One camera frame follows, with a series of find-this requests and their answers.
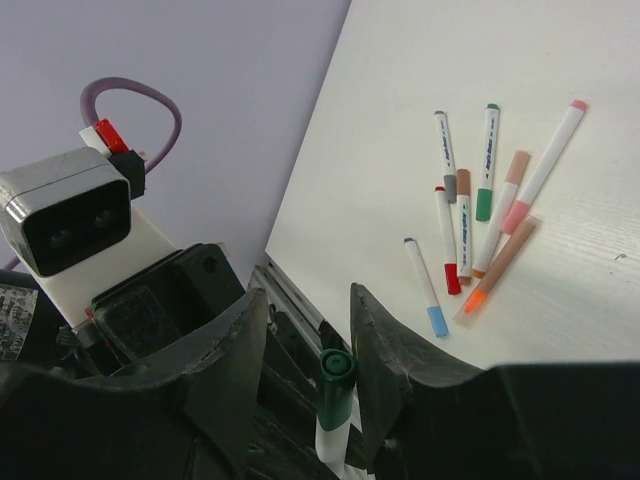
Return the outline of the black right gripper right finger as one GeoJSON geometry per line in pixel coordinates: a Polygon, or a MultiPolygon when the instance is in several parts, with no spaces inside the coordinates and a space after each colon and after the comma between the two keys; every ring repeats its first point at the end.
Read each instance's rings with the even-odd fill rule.
{"type": "Polygon", "coordinates": [[[362,461],[380,479],[635,479],[639,366],[478,369],[350,289],[362,461]]]}

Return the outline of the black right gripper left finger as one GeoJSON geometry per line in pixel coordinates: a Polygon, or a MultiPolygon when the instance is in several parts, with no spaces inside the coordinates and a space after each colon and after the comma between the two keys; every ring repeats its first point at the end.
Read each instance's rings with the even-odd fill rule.
{"type": "Polygon", "coordinates": [[[1,368],[5,479],[240,479],[266,338],[264,291],[116,374],[1,368]]]}

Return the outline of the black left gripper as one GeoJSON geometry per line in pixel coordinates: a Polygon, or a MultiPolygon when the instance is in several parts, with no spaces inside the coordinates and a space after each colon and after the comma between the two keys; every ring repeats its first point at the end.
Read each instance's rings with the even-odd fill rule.
{"type": "MultiPolygon", "coordinates": [[[[16,324],[17,363],[72,380],[116,374],[211,322],[244,294],[222,250],[200,244],[168,255],[95,297],[86,309],[94,343],[64,329],[51,300],[23,273],[1,275],[1,334],[16,324]]],[[[314,388],[267,328],[247,467],[240,479],[316,479],[314,388]]]]}

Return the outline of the red capped white marker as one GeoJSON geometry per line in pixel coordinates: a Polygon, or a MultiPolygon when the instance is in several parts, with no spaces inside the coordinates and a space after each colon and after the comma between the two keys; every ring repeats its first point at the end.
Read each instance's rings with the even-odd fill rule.
{"type": "Polygon", "coordinates": [[[461,293],[457,274],[457,257],[449,203],[443,186],[434,189],[436,209],[444,254],[444,272],[447,292],[451,296],[461,293]]]}

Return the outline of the grey capped white marker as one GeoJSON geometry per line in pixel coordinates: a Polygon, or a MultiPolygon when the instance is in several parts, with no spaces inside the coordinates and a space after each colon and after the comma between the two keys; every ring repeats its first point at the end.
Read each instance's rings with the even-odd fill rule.
{"type": "Polygon", "coordinates": [[[457,176],[448,118],[444,111],[438,110],[434,112],[434,119],[437,126],[439,148],[443,161],[445,196],[449,204],[455,204],[457,200],[457,176]]]}

